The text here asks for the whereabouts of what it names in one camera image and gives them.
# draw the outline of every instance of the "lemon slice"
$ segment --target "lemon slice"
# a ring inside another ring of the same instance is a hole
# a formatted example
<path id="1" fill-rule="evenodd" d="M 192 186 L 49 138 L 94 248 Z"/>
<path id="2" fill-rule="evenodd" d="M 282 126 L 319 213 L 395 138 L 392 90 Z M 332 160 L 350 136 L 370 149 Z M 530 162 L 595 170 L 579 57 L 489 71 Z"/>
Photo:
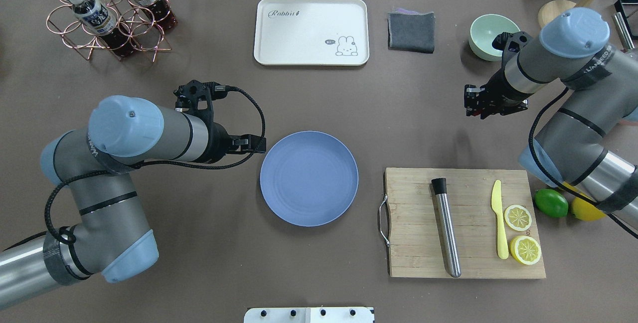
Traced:
<path id="1" fill-rule="evenodd" d="M 540 260 L 540 244 L 527 235 L 518 235 L 510 241 L 510 252 L 515 260 L 532 265 Z"/>
<path id="2" fill-rule="evenodd" d="M 512 230 L 522 232 L 531 227 L 531 214 L 521 205 L 511 205 L 505 210 L 503 217 Z"/>

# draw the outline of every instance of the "yellow plastic knife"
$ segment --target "yellow plastic knife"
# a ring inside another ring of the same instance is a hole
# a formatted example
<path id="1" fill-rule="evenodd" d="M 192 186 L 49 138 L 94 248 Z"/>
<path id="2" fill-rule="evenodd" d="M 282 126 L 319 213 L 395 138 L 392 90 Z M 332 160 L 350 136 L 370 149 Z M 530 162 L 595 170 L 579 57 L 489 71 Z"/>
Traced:
<path id="1" fill-rule="evenodd" d="M 494 182 L 492 189 L 492 211 L 496 213 L 496 251 L 501 259 L 510 257 L 507 250 L 507 237 L 505 236 L 505 224 L 503 222 L 503 202 L 501 201 L 501 180 Z"/>

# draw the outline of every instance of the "black muddler tip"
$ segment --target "black muddler tip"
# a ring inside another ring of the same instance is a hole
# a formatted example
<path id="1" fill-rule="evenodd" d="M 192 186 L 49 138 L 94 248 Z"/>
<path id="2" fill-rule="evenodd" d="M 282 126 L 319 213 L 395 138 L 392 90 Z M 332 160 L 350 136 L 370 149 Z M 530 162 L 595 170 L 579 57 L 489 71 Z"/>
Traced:
<path id="1" fill-rule="evenodd" d="M 435 178 L 432 180 L 432 188 L 435 189 L 435 194 L 447 193 L 447 183 L 445 177 Z"/>

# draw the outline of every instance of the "green bowl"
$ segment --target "green bowl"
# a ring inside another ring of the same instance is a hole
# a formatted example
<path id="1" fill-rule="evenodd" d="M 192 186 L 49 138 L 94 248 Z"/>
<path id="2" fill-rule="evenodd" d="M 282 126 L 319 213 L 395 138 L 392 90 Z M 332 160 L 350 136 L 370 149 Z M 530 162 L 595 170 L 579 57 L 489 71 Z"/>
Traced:
<path id="1" fill-rule="evenodd" d="M 492 41 L 502 32 L 519 32 L 519 27 L 499 14 L 481 15 L 470 27 L 470 48 L 476 56 L 487 61 L 499 61 L 503 52 L 492 48 Z"/>

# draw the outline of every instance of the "blue plate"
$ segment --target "blue plate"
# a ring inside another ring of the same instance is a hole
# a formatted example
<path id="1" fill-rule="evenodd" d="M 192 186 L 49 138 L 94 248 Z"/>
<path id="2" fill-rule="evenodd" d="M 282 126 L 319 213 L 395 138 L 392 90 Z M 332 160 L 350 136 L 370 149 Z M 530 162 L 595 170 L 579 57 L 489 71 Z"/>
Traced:
<path id="1" fill-rule="evenodd" d="M 357 163 L 335 137 L 298 132 L 268 152 L 260 183 L 266 203 L 281 219 L 297 226 L 321 226 L 350 207 L 357 194 Z"/>

